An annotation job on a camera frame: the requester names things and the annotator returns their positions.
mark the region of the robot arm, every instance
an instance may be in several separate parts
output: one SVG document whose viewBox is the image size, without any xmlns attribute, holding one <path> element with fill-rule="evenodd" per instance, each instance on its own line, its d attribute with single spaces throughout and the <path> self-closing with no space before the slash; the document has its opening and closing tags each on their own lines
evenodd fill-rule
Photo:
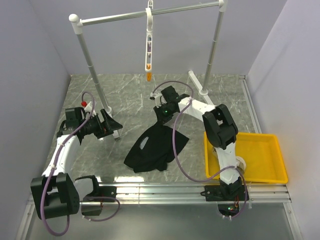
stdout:
<svg viewBox="0 0 320 240">
<path fill-rule="evenodd" d="M 178 95 L 172 86 L 161 93 L 151 94 L 151 99 L 155 100 L 153 109 L 161 124 L 170 121 L 174 113 L 179 113 L 190 102 L 190 96 Z M 224 104 L 214 106 L 193 99 L 191 106 L 183 113 L 203 122 L 207 138 L 216 150 L 220 169 L 237 167 L 235 147 L 238 128 L 228 108 Z M 220 193 L 224 199 L 238 195 L 241 185 L 241 177 L 234 169 L 227 169 L 220 174 Z"/>
<path fill-rule="evenodd" d="M 56 168 L 50 179 L 44 202 L 44 214 L 46 219 L 76 214 L 80 208 L 80 201 L 87 195 L 99 193 L 99 184 L 95 176 L 77 178 L 73 183 L 69 176 L 76 159 L 76 153 L 86 135 L 94 134 L 97 139 L 112 135 L 115 130 L 123 126 L 114 121 L 107 112 L 100 111 L 103 120 L 98 114 L 94 114 L 87 123 L 72 136 L 58 156 Z M 85 120 L 86 110 L 83 107 L 68 108 L 65 110 L 66 120 L 62 122 L 57 133 L 57 145 L 49 166 L 41 177 L 31 181 L 31 192 L 38 217 L 41 219 L 40 203 L 45 183 L 51 172 L 58 148 L 64 140 L 77 129 Z"/>
</svg>

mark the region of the marble floor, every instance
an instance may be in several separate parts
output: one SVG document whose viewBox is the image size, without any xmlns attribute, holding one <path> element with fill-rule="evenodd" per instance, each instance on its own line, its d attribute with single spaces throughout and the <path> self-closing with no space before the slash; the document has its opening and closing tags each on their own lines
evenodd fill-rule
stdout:
<svg viewBox="0 0 320 240">
<path fill-rule="evenodd" d="M 203 74 L 197 77 L 200 82 L 203 82 Z M 154 74 L 150 82 L 147 82 L 145 74 L 100 74 L 99 80 L 108 104 L 112 107 L 112 116 L 123 125 L 123 129 L 119 130 L 120 138 L 116 140 L 112 136 L 103 140 L 97 140 L 94 135 L 86 136 L 72 167 L 72 177 L 75 179 L 95 175 L 104 183 L 189 181 L 181 173 L 175 161 L 169 163 L 167 170 L 163 172 L 153 170 L 134 173 L 124 164 L 126 155 L 138 137 L 156 122 L 156 115 L 153 111 L 155 103 L 149 99 L 150 92 L 155 86 L 168 80 L 179 80 L 194 87 L 188 74 Z M 177 83 L 172 85 L 179 94 L 190 93 L 184 85 Z M 212 75 L 208 88 L 209 96 L 215 105 L 227 105 L 240 132 L 254 133 L 254 126 L 238 75 Z M 93 93 L 97 101 L 96 111 L 100 111 L 102 105 L 91 76 L 72 75 L 56 131 L 65 118 L 65 109 L 80 106 L 81 94 L 84 90 Z M 171 120 L 167 125 L 172 127 L 173 122 L 174 120 Z M 192 177 L 204 179 L 206 174 L 203 123 L 189 115 L 183 115 L 177 130 L 190 138 L 179 154 L 183 168 Z M 54 136 L 47 164 L 55 148 L 56 137 Z"/>
</svg>

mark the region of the white wall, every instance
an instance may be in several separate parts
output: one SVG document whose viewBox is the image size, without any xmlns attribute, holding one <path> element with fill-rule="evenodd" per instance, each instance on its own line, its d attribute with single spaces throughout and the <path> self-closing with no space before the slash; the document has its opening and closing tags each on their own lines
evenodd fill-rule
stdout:
<svg viewBox="0 0 320 240">
<path fill-rule="evenodd" d="M 142 11 L 147 0 L 29 0 L 70 74 L 89 73 L 68 21 Z M 154 8 L 196 4 L 197 0 L 154 0 Z M 229 0 L 212 73 L 247 74 L 286 0 Z M 218 7 L 157 15 L 154 73 L 206 71 Z M 98 73 L 143 73 L 146 17 L 84 27 Z"/>
<path fill-rule="evenodd" d="M 288 0 L 248 84 L 261 127 L 278 136 L 304 239 L 320 236 L 320 2 Z"/>
<path fill-rule="evenodd" d="M 69 75 L 27 0 L 0 4 L 0 235 L 15 238 L 48 156 Z"/>
</svg>

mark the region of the yellow tray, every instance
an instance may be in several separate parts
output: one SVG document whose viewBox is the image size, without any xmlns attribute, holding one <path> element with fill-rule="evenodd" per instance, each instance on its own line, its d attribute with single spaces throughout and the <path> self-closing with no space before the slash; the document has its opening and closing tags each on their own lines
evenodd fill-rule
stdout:
<svg viewBox="0 0 320 240">
<path fill-rule="evenodd" d="M 205 174 L 209 178 L 220 170 L 214 147 L 204 133 Z M 244 159 L 246 182 L 286 184 L 288 176 L 278 139 L 272 134 L 239 132 L 236 136 L 235 154 Z"/>
</svg>

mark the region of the pole base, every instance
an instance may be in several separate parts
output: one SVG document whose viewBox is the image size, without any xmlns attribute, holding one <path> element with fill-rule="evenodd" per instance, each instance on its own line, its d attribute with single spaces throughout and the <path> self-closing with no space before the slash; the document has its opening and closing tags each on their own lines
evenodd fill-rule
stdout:
<svg viewBox="0 0 320 240">
<path fill-rule="evenodd" d="M 203 98 L 203 100 L 210 105 L 214 106 L 214 103 L 211 101 L 210 97 L 208 96 L 208 90 L 202 91 L 202 85 L 199 82 L 198 78 L 196 77 L 196 75 L 194 74 L 193 71 L 189 71 L 189 78 L 191 79 L 191 81 L 193 82 L 193 84 L 195 85 L 196 89 L 198 90 L 198 95 Z"/>
<path fill-rule="evenodd" d="M 105 110 L 106 113 L 112 118 L 112 108 L 110 106 L 108 106 L 108 110 Z M 113 131 L 112 134 L 114 139 L 117 139 L 120 137 L 118 130 Z"/>
</svg>

